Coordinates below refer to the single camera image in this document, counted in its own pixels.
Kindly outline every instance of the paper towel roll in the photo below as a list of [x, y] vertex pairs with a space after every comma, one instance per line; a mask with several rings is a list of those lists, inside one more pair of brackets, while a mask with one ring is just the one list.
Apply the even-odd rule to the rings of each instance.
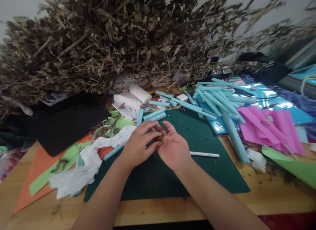
[[143, 103], [147, 103], [151, 100], [151, 95], [137, 84], [129, 85], [128, 89], [131, 94], [136, 96]]

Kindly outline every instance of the white pen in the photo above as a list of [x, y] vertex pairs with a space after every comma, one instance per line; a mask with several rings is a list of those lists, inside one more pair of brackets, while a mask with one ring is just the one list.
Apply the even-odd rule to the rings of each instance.
[[219, 154], [211, 154], [211, 153], [201, 153], [201, 152], [190, 152], [191, 155], [196, 156], [206, 156], [206, 157], [212, 157], [212, 158], [219, 158]]

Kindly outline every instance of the small white eraser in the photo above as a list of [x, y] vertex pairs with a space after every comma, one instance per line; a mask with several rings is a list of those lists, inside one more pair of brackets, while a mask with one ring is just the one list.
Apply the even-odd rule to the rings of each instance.
[[181, 101], [187, 101], [188, 100], [188, 96], [185, 94], [181, 94], [179, 96], [177, 96], [177, 99], [181, 100]]

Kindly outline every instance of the forearm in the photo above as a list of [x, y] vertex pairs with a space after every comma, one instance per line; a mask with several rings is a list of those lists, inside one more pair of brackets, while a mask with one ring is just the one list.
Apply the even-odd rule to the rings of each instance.
[[119, 209], [121, 195], [131, 169], [114, 161], [72, 229], [112, 229]]
[[176, 175], [214, 229], [268, 229], [246, 205], [194, 161]]

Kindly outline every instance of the dried branch bundle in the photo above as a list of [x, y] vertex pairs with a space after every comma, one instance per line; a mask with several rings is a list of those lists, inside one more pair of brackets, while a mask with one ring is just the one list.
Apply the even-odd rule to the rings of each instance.
[[[209, 71], [241, 70], [249, 63], [207, 64], [205, 55], [221, 57], [245, 49], [260, 49], [291, 36], [290, 42], [315, 34], [313, 26], [293, 26], [290, 21], [247, 37], [252, 26], [272, 9], [227, 0], [209, 0], [195, 9], [198, 0], [45, 0], [40, 5], [49, 16], [8, 21], [9, 39], [1, 45], [2, 95], [26, 105], [51, 99], [51, 93], [103, 93], [123, 78], [177, 82], [183, 72], [193, 84]], [[244, 35], [235, 37], [247, 21]], [[2, 114], [19, 112], [0, 99]]]

